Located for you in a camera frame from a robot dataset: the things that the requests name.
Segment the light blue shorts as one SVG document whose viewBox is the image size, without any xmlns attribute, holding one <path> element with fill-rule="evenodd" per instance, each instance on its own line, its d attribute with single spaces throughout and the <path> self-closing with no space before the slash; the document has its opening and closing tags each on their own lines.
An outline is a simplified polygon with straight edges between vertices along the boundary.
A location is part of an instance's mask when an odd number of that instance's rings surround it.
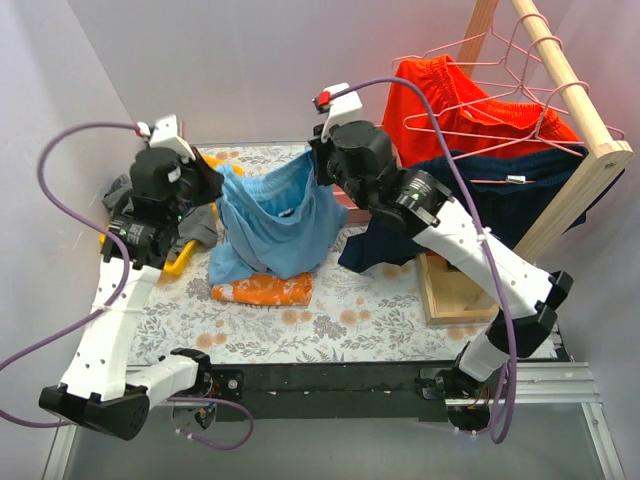
<svg viewBox="0 0 640 480">
<path fill-rule="evenodd" d="M 229 165 L 218 171 L 225 240 L 210 252 L 211 286 L 254 274 L 289 279 L 322 266 L 347 209 L 331 187 L 316 183 L 309 151 L 264 175 L 238 175 Z"/>
</svg>

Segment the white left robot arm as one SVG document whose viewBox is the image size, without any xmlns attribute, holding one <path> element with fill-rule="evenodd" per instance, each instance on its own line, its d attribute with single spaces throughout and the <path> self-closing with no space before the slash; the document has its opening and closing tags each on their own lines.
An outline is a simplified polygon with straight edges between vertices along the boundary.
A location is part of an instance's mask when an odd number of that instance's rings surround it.
<svg viewBox="0 0 640 480">
<path fill-rule="evenodd" d="M 110 213 L 94 306 L 58 385 L 42 389 L 42 409 L 78 426 L 123 440 L 142 429 L 149 411 L 175 394 L 205 398 L 213 386 L 210 358 L 177 348 L 134 374 L 128 352 L 178 227 L 196 207 L 221 195 L 223 176 L 194 147 L 147 147 L 130 167 L 132 187 Z"/>
</svg>

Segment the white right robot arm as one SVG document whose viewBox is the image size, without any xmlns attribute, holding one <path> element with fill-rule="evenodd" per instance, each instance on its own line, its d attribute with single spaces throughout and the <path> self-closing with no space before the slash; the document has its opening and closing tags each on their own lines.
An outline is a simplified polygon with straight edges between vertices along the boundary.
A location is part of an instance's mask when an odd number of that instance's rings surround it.
<svg viewBox="0 0 640 480">
<path fill-rule="evenodd" d="M 498 302 L 495 319 L 442 375 L 446 386 L 475 397 L 505 362 L 530 357 L 548 338 L 570 275 L 541 270 L 478 233 L 450 189 L 425 171 L 398 167 L 389 136 L 368 121 L 318 124 L 309 145 L 318 184 L 339 186 L 373 219 L 443 257 Z"/>
</svg>

